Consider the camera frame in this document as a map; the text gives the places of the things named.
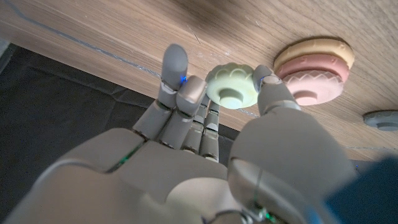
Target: wooden surface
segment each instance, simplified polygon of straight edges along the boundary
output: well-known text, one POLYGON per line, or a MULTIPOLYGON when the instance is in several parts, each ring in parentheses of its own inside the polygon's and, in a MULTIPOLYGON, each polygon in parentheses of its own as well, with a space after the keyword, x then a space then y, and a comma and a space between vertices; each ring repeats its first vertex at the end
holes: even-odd
MULTIPOLYGON (((288 44, 339 37, 356 61, 344 93, 305 107, 351 159, 398 152, 398 132, 367 127, 362 114, 398 109, 397 1, 0 0, 0 36, 111 82, 156 97, 164 50, 182 45, 188 75, 228 62, 272 66, 288 44)), ((258 114, 222 110, 240 130, 258 114)))

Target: round knob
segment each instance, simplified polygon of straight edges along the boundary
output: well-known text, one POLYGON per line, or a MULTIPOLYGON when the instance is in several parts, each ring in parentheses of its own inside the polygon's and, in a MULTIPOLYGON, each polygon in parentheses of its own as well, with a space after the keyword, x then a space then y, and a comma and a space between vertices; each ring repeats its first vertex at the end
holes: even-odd
POLYGON ((299 105, 326 103, 343 92, 343 81, 331 72, 309 70, 296 72, 283 79, 299 105))
POLYGON ((227 109, 239 109, 257 103, 253 69, 249 65, 218 65, 206 77, 207 96, 227 109))
POLYGON ((398 111, 387 110, 367 113, 363 116, 365 124, 378 128, 380 131, 398 130, 398 111))

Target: black fabric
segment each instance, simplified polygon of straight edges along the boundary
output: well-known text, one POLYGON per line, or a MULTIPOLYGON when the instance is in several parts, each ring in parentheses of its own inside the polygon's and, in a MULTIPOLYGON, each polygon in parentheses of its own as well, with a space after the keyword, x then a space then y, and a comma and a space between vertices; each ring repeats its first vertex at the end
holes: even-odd
MULTIPOLYGON (((0 64, 0 222, 57 158, 111 128, 130 129, 154 100, 15 45, 10 48, 0 59, 3 65, 8 62, 0 64)), ((237 134, 220 127, 221 163, 227 163, 230 138, 237 134)))

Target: robot finger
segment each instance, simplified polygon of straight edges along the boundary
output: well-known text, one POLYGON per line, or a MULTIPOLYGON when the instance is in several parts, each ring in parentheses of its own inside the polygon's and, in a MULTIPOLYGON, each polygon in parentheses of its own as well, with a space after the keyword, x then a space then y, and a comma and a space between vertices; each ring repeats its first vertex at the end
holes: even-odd
POLYGON ((218 152, 218 120, 220 106, 210 102, 208 114, 205 120, 205 130, 201 137, 200 155, 214 162, 219 160, 218 152))
POLYGON ((194 154, 199 154, 201 135, 203 134, 203 126, 205 125, 207 105, 209 104, 209 101, 209 97, 205 95, 200 103, 198 112, 193 118, 193 122, 188 131, 188 134, 184 139, 181 148, 182 150, 194 154))
POLYGON ((160 142, 173 149, 180 149, 191 127, 195 114, 206 93, 207 84, 201 78, 191 76, 177 93, 177 109, 166 124, 160 142))
POLYGON ((162 66, 162 82, 159 94, 138 122, 133 130, 146 139, 155 140, 176 106, 177 93, 186 80, 188 57, 184 49, 177 45, 170 45, 164 53, 162 66))

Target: gray knob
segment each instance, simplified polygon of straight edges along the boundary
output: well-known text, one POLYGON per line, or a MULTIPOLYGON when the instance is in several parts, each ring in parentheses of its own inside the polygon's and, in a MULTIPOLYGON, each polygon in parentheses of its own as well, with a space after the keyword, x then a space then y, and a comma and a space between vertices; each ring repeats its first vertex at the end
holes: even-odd
POLYGON ((380 131, 398 130, 398 111, 377 111, 367 113, 363 116, 363 121, 370 127, 378 128, 380 131))

